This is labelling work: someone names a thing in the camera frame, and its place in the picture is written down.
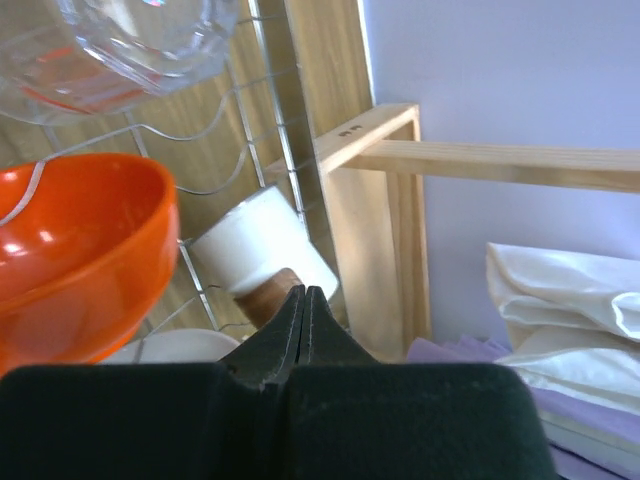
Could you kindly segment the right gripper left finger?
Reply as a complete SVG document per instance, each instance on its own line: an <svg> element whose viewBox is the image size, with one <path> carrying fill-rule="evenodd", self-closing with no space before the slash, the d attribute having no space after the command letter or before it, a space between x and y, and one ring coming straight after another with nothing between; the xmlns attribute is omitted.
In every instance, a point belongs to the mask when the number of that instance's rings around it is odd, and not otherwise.
<svg viewBox="0 0 640 480"><path fill-rule="evenodd" d="M221 362L30 366L1 382L5 479L291 479L282 386Z"/></svg>

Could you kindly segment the orange bowl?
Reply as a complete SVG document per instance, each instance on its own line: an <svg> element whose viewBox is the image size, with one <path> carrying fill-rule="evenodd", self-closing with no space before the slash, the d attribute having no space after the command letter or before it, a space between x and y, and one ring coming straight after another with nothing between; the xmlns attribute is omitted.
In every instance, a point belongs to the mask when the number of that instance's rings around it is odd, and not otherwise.
<svg viewBox="0 0 640 480"><path fill-rule="evenodd" d="M139 329L173 275L175 181L133 154L1 172L1 369L96 363Z"/></svg>

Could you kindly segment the steel cup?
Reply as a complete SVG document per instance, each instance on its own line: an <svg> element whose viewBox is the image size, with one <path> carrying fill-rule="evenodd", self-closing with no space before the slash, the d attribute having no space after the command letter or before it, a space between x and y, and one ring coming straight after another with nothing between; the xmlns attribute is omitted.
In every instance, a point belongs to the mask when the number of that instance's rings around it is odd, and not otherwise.
<svg viewBox="0 0 640 480"><path fill-rule="evenodd" d="M339 286L275 184L229 210L192 252L256 328L273 318L293 286L318 286L326 298Z"/></svg>

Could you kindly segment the clear plastic cup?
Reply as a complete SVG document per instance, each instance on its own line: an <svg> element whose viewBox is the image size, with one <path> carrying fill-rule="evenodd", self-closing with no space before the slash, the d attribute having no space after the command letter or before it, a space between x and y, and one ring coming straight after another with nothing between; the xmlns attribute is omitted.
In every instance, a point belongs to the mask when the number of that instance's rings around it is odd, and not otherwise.
<svg viewBox="0 0 640 480"><path fill-rule="evenodd" d="M1 112L55 125L219 75L235 1L4 1Z"/></svg>

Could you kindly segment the metal two-tier dish rack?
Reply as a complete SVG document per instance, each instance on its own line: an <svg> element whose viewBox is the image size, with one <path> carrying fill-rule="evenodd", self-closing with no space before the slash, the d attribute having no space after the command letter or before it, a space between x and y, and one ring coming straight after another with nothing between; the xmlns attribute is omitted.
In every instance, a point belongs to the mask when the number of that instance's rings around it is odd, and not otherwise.
<svg viewBox="0 0 640 480"><path fill-rule="evenodd" d="M279 99L270 108L263 129L251 126L245 94L275 93L276 80L292 72L266 57L266 23L283 22L285 8L268 12L255 1L235 1L238 20L222 72L189 88L150 98L120 113L79 116L55 125L38 125L48 134L51 151L36 159L29 182L35 189L53 157L93 152L128 137L137 151L164 161L177 176L177 190L188 221L199 206L230 192L236 179L252 171L266 180L259 162L260 144L275 145L281 132L277 117L284 114Z"/></svg>

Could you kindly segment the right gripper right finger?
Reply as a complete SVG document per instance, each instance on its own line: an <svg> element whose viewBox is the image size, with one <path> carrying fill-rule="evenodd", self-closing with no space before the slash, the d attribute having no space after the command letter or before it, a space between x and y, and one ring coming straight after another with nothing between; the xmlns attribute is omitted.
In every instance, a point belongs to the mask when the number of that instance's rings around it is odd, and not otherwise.
<svg viewBox="0 0 640 480"><path fill-rule="evenodd" d="M333 318L308 289L287 382L290 479L554 479L524 383L489 363L329 364Z"/></svg>

